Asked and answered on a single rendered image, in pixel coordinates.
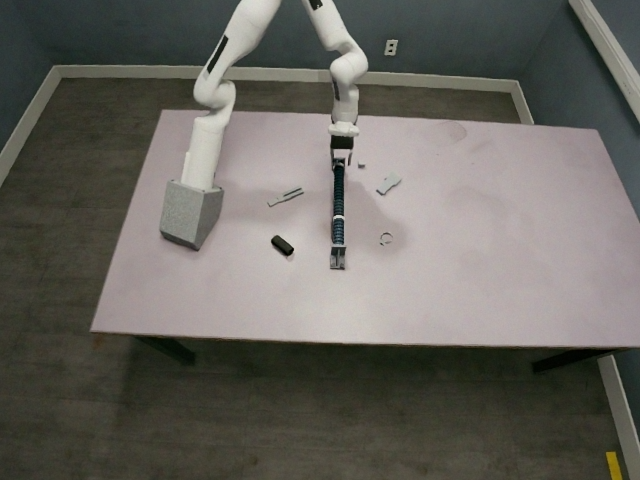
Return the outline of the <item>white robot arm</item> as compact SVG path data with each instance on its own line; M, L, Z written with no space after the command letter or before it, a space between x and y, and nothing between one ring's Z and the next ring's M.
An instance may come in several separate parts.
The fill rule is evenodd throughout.
M366 56L347 33L332 0L301 1L324 49L338 50L343 55L333 61L329 69L333 105L340 112L352 112L357 108L359 97L358 88L352 82L367 73ZM222 77L231 65L259 45L281 2L242 0L200 73L194 87L194 99L211 110L194 120L181 183L212 189L224 132L236 97L234 84Z

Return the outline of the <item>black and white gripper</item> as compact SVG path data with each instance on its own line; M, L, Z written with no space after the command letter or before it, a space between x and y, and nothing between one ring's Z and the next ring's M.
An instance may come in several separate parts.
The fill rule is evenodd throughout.
M332 124L328 127L328 133L331 134L331 166L333 166L334 162L334 149L350 150L348 156L348 166L350 166L351 156L353 155L354 137L359 135L359 128L356 127L357 108L352 112L344 113L336 110L333 105L331 120ZM337 137L334 135L337 135Z

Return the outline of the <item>short black cylinder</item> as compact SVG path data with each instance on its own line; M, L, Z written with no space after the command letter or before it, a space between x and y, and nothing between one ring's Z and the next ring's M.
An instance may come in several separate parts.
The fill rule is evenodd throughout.
M279 235L275 235L272 238L271 243L273 243L277 248L279 248L287 256L291 255L292 252L294 251L294 247L292 247L288 242L286 242Z

